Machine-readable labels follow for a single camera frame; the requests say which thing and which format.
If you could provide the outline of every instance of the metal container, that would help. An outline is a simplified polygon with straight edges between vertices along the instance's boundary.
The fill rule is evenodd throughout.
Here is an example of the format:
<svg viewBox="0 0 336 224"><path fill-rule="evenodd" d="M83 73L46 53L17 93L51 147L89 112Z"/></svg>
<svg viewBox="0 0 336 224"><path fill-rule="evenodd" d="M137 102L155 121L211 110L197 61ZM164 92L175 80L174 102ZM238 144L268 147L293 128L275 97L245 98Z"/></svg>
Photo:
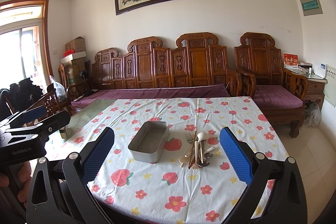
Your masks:
<svg viewBox="0 0 336 224"><path fill-rule="evenodd" d="M132 157L144 162L157 162L169 135L167 122L145 122L128 145Z"/></svg>

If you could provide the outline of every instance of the human hand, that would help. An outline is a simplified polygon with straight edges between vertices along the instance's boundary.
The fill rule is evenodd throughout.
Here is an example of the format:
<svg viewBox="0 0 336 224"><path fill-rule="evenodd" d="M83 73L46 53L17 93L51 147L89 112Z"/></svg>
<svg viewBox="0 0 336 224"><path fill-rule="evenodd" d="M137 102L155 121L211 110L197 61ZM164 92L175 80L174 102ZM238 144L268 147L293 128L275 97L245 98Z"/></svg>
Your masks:
<svg viewBox="0 0 336 224"><path fill-rule="evenodd" d="M32 169L29 161L23 163L22 168L17 173L19 181L24 182L23 188L17 194L17 199L24 204L27 208L27 200L28 200L28 192L30 183L32 181L32 177L30 176L32 173ZM7 187L9 184L8 177L0 173L0 187Z"/></svg>

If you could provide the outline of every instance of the tablecloth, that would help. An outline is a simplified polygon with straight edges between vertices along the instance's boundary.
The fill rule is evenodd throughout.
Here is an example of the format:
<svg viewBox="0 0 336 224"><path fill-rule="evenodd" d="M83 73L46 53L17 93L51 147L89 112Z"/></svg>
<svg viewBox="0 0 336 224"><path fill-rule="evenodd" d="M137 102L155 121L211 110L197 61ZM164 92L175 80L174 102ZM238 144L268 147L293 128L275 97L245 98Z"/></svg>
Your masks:
<svg viewBox="0 0 336 224"><path fill-rule="evenodd" d="M128 144L145 121L166 121L170 135L160 160L136 161ZM148 223L221 223L246 188L233 170L219 143L220 130L228 126L252 148L274 160L288 156L283 144L249 97L117 100L99 113L61 147L48 149L47 158L64 159L94 141L106 126L115 132L115 143L94 181L94 197L125 215ZM194 171L180 167L178 159L189 144L185 132L206 132L206 148L216 146L210 165ZM266 205L273 181L253 217Z"/></svg>

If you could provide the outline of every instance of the plastic bag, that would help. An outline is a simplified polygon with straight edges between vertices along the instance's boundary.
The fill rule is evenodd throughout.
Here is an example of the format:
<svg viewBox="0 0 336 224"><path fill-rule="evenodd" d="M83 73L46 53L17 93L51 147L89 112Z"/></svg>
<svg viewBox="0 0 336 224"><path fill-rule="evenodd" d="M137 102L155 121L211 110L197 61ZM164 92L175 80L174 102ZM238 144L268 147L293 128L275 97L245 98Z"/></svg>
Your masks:
<svg viewBox="0 0 336 224"><path fill-rule="evenodd" d="M305 118L303 122L303 127L317 127L320 124L321 120L321 113L319 105L316 102L311 103L306 109L305 109Z"/></svg>
<svg viewBox="0 0 336 224"><path fill-rule="evenodd" d="M56 89L56 95L59 102L64 102L67 100L67 93L65 92L65 88L62 84L55 81L54 77L50 76L50 82L54 84L54 88Z"/></svg>

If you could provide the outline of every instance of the purple seat cover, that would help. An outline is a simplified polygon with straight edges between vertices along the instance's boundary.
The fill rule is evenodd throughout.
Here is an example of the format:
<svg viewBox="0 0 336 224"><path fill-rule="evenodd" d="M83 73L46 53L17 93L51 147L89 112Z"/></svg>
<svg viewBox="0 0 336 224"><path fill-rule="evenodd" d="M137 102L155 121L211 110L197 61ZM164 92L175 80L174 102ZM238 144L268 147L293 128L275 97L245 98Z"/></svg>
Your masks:
<svg viewBox="0 0 336 224"><path fill-rule="evenodd" d="M303 105L281 85L257 85L253 101L261 110L293 109Z"/></svg>
<svg viewBox="0 0 336 224"><path fill-rule="evenodd" d="M170 88L170 89L130 89L130 90L100 90L83 97L72 106L84 108L96 99L170 99L170 98L215 98L230 97L224 84L199 86L192 88Z"/></svg>

